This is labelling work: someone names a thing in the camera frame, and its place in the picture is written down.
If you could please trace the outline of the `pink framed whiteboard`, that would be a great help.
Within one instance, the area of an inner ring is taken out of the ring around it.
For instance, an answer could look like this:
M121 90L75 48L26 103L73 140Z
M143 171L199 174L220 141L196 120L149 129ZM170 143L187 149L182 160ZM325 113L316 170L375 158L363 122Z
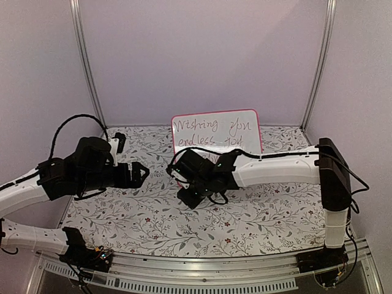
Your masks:
M196 152L214 163L219 153L233 149L258 156L263 152L258 113L254 109L176 115L171 119L171 132L177 159L187 147L202 148Z

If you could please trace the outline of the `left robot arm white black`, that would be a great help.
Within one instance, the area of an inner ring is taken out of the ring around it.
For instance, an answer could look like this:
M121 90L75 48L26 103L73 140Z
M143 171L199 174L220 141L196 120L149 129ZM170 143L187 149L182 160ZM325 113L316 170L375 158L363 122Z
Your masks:
M6 216L27 206L65 196L86 200L108 188L140 188L149 169L139 162L119 163L117 156L123 145L118 138L83 137L76 150L66 158L50 158L1 186L1 249L23 248L67 254L78 266L87 265L91 253L79 229L21 225L7 220Z

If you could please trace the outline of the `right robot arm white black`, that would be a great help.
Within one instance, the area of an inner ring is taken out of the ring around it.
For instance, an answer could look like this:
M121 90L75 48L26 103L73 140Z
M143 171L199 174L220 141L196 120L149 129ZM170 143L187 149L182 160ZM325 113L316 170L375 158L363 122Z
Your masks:
M200 147L175 154L167 173L180 185L178 198L190 209L212 194L269 183L318 184L325 212L324 248L317 253L322 267L341 255L352 190L349 167L329 138L304 149L271 154L251 154L242 149L215 153L217 161L201 156Z

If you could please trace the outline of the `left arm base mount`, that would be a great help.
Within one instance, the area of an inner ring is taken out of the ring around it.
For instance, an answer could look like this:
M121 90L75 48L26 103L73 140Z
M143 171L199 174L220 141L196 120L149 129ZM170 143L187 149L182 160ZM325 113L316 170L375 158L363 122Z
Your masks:
M113 249L103 246L88 248L80 231L76 228L63 227L68 248L59 260L64 263L93 271L108 273L113 261Z

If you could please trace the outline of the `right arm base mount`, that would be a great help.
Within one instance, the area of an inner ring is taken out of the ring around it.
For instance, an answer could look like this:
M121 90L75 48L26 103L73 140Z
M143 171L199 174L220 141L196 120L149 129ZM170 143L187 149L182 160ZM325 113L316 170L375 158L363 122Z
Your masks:
M340 248L327 248L296 254L296 265L300 273L310 273L319 271L315 274L318 285L324 288L337 286L347 271L349 261L345 246Z

